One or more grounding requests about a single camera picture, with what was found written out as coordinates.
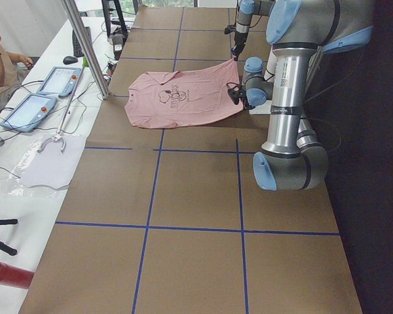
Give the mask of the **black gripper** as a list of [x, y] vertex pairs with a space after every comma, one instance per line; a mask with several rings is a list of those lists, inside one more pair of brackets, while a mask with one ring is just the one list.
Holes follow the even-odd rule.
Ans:
[[243, 104], [244, 111], [249, 111], [249, 110], [254, 109], [254, 106], [250, 105], [246, 94], [242, 94], [242, 104]]
[[238, 31], [235, 31], [234, 46], [231, 49], [231, 55], [234, 61], [238, 61], [238, 58], [246, 45], [247, 37], [247, 33], [240, 33]]

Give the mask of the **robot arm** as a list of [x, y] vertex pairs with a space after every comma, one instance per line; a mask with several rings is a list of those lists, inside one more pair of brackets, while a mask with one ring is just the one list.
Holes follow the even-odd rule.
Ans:
[[231, 55], [235, 61], [241, 55], [248, 38], [253, 16], [269, 16], [275, 1], [242, 0], [237, 4], [234, 23], [234, 46]]
[[274, 82], [262, 76], [261, 60], [245, 62], [242, 85], [255, 107], [272, 101], [267, 140], [253, 157], [257, 184], [265, 190], [318, 186], [328, 154], [305, 116], [311, 57], [366, 45], [373, 31], [373, 1], [243, 1], [238, 21], [267, 14], [266, 39], [276, 57]]

